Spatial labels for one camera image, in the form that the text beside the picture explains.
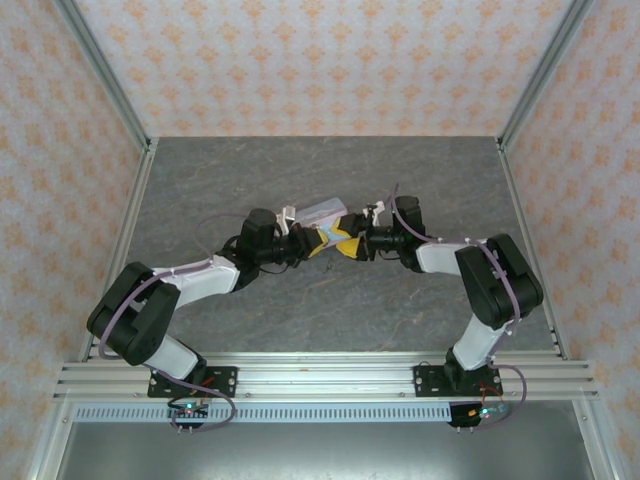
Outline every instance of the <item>orange floral pattern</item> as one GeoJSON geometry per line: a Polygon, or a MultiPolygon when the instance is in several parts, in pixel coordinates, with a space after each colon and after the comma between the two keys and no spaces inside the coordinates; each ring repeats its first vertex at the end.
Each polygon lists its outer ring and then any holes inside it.
{"type": "Polygon", "coordinates": [[[17,479],[79,353],[139,150],[54,2],[5,0],[0,28],[0,476],[17,479]]]}
{"type": "Polygon", "coordinates": [[[152,136],[497,135],[571,1],[79,3],[152,136]]]}
{"type": "Polygon", "coordinates": [[[628,478],[640,478],[639,24],[636,1],[596,1],[508,152],[559,321],[571,353],[595,361],[628,478]]]}

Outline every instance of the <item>marble floor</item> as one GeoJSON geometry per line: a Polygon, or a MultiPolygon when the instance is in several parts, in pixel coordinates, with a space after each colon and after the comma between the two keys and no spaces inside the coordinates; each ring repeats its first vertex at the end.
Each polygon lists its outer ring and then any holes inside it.
{"type": "MultiPolygon", "coordinates": [[[[128,259],[150,267],[193,262],[205,256],[193,228],[213,213],[301,209],[332,197],[355,211],[387,198],[395,182],[420,198],[428,233],[506,232],[525,251],[489,137],[163,138],[128,259]]],[[[387,212],[382,222],[390,222],[387,212]]],[[[216,250],[241,224],[213,221],[199,238],[216,250]]],[[[261,275],[244,290],[182,307],[170,333],[200,352],[445,350],[470,315],[459,277],[355,262],[332,248],[284,275],[261,275]]],[[[542,308],[503,346],[552,347],[542,308]]]]}

